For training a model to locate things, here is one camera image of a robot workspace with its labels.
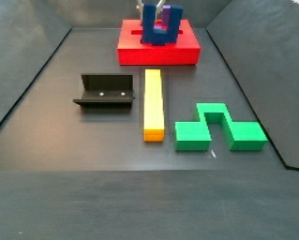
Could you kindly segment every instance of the red block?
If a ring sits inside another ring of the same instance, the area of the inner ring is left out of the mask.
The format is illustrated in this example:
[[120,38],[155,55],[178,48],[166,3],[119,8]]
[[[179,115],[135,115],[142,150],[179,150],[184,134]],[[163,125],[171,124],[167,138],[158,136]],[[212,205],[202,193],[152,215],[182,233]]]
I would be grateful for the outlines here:
[[142,44],[139,20],[123,20],[118,43],[120,65],[195,65],[199,59],[200,46],[188,20],[182,20],[175,44],[151,46]]

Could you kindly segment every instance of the green zigzag block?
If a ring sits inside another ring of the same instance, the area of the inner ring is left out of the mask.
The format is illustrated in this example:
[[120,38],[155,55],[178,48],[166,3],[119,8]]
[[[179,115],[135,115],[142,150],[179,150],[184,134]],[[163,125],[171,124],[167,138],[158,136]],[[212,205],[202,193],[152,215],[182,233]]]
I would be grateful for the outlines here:
[[175,122],[175,150],[207,151],[208,124],[220,124],[230,151],[259,151],[267,137],[258,122],[234,122],[224,103],[198,103],[196,122]]

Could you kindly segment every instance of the yellow bar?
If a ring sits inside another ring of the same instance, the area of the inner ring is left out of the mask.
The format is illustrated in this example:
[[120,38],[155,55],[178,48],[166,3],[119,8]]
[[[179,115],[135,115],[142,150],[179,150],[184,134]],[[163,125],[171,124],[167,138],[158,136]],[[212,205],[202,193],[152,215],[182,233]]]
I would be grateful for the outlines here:
[[144,86],[144,141],[164,140],[164,101],[159,69],[146,70]]

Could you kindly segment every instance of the blue object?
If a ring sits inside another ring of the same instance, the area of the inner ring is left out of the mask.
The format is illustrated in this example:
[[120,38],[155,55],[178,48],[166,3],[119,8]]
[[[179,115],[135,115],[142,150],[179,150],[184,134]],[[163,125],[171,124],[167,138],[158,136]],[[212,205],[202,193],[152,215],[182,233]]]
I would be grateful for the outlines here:
[[171,8],[170,5],[163,6],[163,17],[162,17],[162,20],[163,20],[162,25],[163,26],[168,26],[168,24],[170,24],[170,8]]
[[155,11],[155,4],[144,4],[142,43],[163,46],[167,43],[176,42],[183,8],[180,6],[170,6],[170,14],[167,14],[167,18],[164,19],[164,22],[168,23],[167,30],[162,29],[162,27],[154,26]]

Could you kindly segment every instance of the gray wall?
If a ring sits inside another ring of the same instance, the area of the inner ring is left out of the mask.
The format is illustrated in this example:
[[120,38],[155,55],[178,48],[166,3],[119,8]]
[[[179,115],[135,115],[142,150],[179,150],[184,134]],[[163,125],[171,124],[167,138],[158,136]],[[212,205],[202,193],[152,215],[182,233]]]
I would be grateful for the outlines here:
[[[135,0],[44,0],[74,27],[120,27],[123,19],[139,18]],[[231,0],[168,0],[184,7],[194,27],[206,27]],[[158,0],[143,2],[158,3]]]
[[68,31],[39,0],[0,0],[0,121]]
[[299,168],[299,5],[233,0],[207,29],[283,160]]

